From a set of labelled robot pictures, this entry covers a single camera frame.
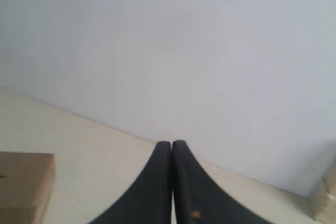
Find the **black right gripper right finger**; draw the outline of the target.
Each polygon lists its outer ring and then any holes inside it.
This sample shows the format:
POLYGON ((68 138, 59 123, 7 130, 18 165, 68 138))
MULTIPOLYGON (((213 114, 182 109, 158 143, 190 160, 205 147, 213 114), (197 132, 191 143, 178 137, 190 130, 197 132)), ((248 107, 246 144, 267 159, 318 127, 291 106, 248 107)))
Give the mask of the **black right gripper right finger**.
POLYGON ((187 143, 172 144, 172 188, 177 223, 267 223, 222 190, 187 143))

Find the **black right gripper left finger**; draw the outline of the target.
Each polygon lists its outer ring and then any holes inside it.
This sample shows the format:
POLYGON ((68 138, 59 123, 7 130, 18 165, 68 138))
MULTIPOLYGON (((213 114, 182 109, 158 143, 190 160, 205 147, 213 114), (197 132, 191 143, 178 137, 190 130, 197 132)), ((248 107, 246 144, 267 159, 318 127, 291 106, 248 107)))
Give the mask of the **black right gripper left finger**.
POLYGON ((170 168, 171 143, 157 142, 149 160, 132 185, 91 223, 170 223, 172 210, 170 168))

